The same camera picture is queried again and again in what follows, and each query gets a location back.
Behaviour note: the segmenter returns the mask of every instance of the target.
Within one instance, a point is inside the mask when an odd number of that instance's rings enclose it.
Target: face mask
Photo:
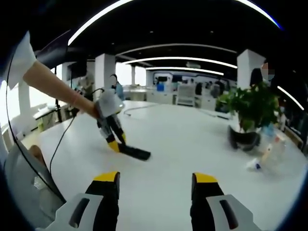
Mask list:
[[[268,71],[268,69],[263,69],[263,68],[261,68],[261,74],[262,74],[262,77],[263,77],[265,80],[268,80],[268,79],[269,79],[269,71]]]
[[[274,77],[275,77],[275,75],[269,75],[269,76],[268,76],[269,81],[271,81]]]

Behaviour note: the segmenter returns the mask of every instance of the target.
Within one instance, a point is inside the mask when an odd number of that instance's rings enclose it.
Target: black cable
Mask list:
[[[19,146],[18,142],[17,142],[17,138],[15,137],[14,133],[13,133],[13,129],[12,129],[12,125],[10,122],[10,118],[9,118],[9,110],[8,110],[8,85],[9,85],[9,76],[10,76],[10,70],[11,70],[11,66],[12,66],[12,62],[13,62],[13,58],[14,58],[14,54],[12,56],[12,59],[10,61],[10,65],[9,65],[9,70],[8,70],[8,75],[6,78],[6,92],[5,92],[5,102],[6,102],[6,114],[8,116],[8,123],[9,123],[9,127],[12,133],[12,137],[14,140],[14,143],[17,145],[18,149],[20,150],[21,154],[23,155],[24,159],[26,160],[26,162],[28,163],[28,165],[32,168],[32,170],[35,172],[35,174],[44,182],[44,184],[63,202],[66,203],[65,199],[62,197],[62,195],[59,195],[57,192],[55,192],[52,187],[46,182],[46,180],[38,173],[38,171],[32,166],[32,164],[30,163],[30,161],[26,158],[26,155],[24,154],[23,150],[21,149],[21,147]]]
[[[159,106],[160,104],[153,104],[153,105],[148,105],[148,106],[143,106],[143,107],[134,107],[134,108],[129,108],[126,109],[123,114],[127,115],[127,116],[131,116],[131,114],[128,114],[128,111],[133,111],[133,110],[137,110],[137,109],[142,109],[142,108],[149,108],[149,107],[155,107],[155,106]]]
[[[54,156],[56,155],[56,152],[57,152],[57,150],[58,150],[58,148],[59,148],[59,146],[60,146],[60,143],[61,143],[61,141],[62,141],[62,139],[63,139],[63,137],[64,137],[66,131],[67,131],[67,130],[69,129],[69,127],[72,125],[72,123],[73,123],[73,121],[74,121],[75,118],[76,118],[76,117],[73,117],[73,119],[71,120],[71,122],[69,123],[69,125],[67,126],[67,128],[65,129],[65,131],[63,132],[63,134],[62,134],[62,136],[61,136],[61,138],[60,138],[60,140],[59,140],[59,143],[58,143],[58,145],[57,145],[56,149],[54,150],[54,153],[53,153],[53,155],[52,155],[52,157],[51,157],[50,164],[49,164],[49,172],[50,172],[50,176],[51,176],[51,177],[52,177],[52,174],[51,174],[51,164],[52,164],[52,161],[53,161],[53,159],[54,159]]]
[[[98,88],[98,89],[96,89],[96,90],[94,90],[92,93],[91,93],[91,95],[93,95],[95,92],[97,92],[98,90],[101,90],[102,92],[104,92],[104,89],[103,88]]]

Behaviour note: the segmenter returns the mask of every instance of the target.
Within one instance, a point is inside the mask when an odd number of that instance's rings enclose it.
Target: chair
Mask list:
[[[176,105],[195,106],[195,85],[180,84]]]
[[[31,165],[45,179],[53,191],[61,195],[55,186],[47,168],[29,151],[18,144]],[[55,220],[55,212],[63,202],[42,182],[29,166],[16,144],[13,145],[4,165],[8,187],[24,217],[35,228],[46,228]]]
[[[215,98],[215,99],[220,96],[220,86],[218,84],[212,85],[211,96],[213,96],[213,98]]]

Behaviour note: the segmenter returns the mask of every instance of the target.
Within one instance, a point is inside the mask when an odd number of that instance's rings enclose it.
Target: white sleeve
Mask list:
[[[32,67],[35,61],[36,57],[30,44],[30,34],[27,32],[16,48],[9,78],[8,71],[11,60],[9,60],[8,66],[6,67],[3,75],[3,80],[7,81],[7,78],[9,79],[8,86],[10,89],[15,87],[16,84],[23,79],[23,76],[30,69],[30,67]]]

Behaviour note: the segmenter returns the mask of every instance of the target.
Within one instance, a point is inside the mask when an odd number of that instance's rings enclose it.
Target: window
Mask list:
[[[5,126],[8,123],[8,116],[6,110],[6,81],[2,81],[1,88],[0,88],[0,124],[1,127]],[[11,90],[8,87],[8,97],[7,97],[7,104],[8,104],[8,112],[9,112],[9,119],[12,120],[13,118],[20,115],[20,108],[19,108],[19,98],[18,98],[18,84]]]
[[[57,66],[57,77],[62,80],[62,64]],[[30,95],[30,107],[36,107],[41,104],[55,104],[55,99],[50,97],[49,95],[40,92],[39,90],[30,87],[29,88]]]
[[[131,65],[116,63],[115,74],[121,85],[131,85]]]
[[[146,70],[143,67],[136,66],[135,68],[135,84],[146,86]]]

